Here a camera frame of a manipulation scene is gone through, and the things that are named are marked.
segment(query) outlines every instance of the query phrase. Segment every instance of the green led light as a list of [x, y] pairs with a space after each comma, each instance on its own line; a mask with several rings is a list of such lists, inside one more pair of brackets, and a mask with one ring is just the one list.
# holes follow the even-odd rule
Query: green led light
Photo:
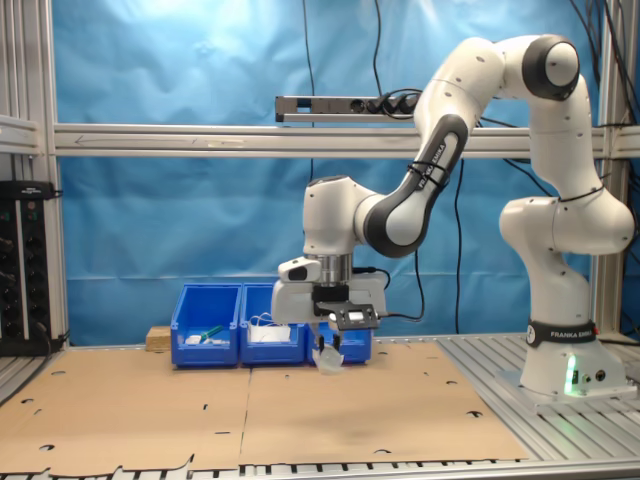
[[571, 355], [569, 357], [569, 361], [567, 362], [567, 376], [564, 382], [564, 393], [566, 395], [571, 394], [571, 385], [573, 382], [573, 372], [576, 369], [576, 356]]

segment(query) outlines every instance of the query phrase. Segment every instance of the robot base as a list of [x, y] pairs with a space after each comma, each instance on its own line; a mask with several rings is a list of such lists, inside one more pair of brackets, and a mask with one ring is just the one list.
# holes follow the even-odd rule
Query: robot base
[[585, 396], [565, 395], [561, 392], [557, 395], [543, 395], [522, 386], [520, 383], [521, 376], [522, 370], [501, 371], [496, 373], [496, 380], [520, 404], [536, 415], [546, 414], [549, 412], [550, 407], [552, 408], [556, 405], [575, 405], [595, 400], [630, 400], [635, 399], [638, 395], [635, 385], [621, 385], [618, 388], [608, 389], [607, 391], [594, 391]]
[[496, 379], [535, 413], [554, 405], [637, 396], [620, 359], [598, 340], [529, 347], [522, 370], [499, 372]]

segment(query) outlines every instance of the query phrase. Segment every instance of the green object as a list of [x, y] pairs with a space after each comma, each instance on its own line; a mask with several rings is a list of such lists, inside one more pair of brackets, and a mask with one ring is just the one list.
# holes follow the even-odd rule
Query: green object
[[216, 325], [211, 330], [200, 334], [200, 341], [204, 342], [207, 338], [213, 337], [216, 333], [222, 331], [222, 325]]

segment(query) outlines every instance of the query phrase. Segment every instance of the wooden block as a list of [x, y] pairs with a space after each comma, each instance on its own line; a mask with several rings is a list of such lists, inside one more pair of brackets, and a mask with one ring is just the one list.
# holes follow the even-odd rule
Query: wooden block
[[147, 352], [168, 352], [171, 350], [171, 328], [151, 327], [147, 333]]

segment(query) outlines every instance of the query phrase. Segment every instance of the black panel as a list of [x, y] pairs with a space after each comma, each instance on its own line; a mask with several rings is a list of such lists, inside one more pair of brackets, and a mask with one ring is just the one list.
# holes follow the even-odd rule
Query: black panel
[[[25, 191], [33, 191], [33, 182], [13, 182], [12, 191], [24, 198]], [[62, 339], [51, 339], [51, 307], [49, 302], [49, 275], [47, 271], [46, 233], [44, 223], [44, 200], [31, 197], [19, 200], [19, 215], [22, 223], [22, 253], [25, 268], [26, 303], [22, 303], [22, 280], [20, 277], [20, 249], [18, 246], [18, 222], [15, 199], [0, 200], [0, 356], [45, 355], [48, 345], [42, 332], [36, 327], [41, 323], [51, 342], [52, 351], [62, 346]], [[29, 340], [25, 340], [23, 310], [27, 313]]]
[[42, 200], [22, 200], [20, 204], [29, 336], [41, 341], [41, 336], [35, 331], [37, 322], [42, 323], [46, 327], [48, 335], [51, 336], [44, 202]]
[[0, 355], [3, 345], [24, 339], [16, 202], [0, 200]]

